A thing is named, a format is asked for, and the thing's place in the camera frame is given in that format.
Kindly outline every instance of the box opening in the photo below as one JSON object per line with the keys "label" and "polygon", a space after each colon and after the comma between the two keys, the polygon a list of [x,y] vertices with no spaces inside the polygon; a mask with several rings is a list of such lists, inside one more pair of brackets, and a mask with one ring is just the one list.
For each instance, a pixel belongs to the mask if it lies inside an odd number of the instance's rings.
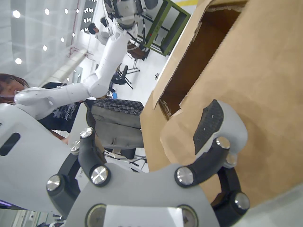
{"label": "box opening", "polygon": [[210,6],[201,19],[196,39],[190,44],[175,74],[160,98],[160,106],[169,119],[224,40],[246,2]]}

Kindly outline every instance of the yellow floor line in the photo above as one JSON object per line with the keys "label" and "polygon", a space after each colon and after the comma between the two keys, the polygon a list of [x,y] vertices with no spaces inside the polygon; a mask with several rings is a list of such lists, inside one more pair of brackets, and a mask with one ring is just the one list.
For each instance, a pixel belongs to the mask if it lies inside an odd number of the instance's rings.
{"label": "yellow floor line", "polygon": [[176,4],[180,7],[182,6],[190,6],[190,5],[197,5],[198,4],[198,0],[187,0],[187,1],[179,1],[176,2]]}

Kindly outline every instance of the gray pants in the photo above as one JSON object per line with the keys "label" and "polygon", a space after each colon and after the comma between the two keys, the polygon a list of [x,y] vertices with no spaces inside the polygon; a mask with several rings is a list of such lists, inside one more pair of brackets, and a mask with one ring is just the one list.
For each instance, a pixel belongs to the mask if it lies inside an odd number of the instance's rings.
{"label": "gray pants", "polygon": [[133,149],[144,147],[140,118],[123,112],[115,112],[92,106],[94,128],[105,148]]}

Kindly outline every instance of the ceiling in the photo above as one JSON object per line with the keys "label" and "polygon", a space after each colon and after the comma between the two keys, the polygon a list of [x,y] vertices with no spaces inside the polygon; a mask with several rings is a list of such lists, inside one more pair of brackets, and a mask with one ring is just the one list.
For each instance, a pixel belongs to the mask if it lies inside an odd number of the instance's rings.
{"label": "ceiling", "polygon": [[[78,1],[0,0],[0,72],[25,78],[34,86],[64,65],[73,38]],[[20,12],[20,18],[12,16],[15,10]],[[16,64],[16,58],[22,60],[20,65]]]}

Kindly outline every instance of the plaid shirt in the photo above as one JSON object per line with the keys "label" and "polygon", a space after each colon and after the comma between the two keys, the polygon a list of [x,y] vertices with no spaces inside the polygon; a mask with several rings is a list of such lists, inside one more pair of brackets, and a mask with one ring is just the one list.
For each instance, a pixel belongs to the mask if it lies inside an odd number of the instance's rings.
{"label": "plaid shirt", "polygon": [[86,101],[90,108],[92,106],[102,107],[114,112],[126,113],[134,116],[140,116],[143,105],[138,101],[131,100],[112,100],[112,99],[101,99]]}

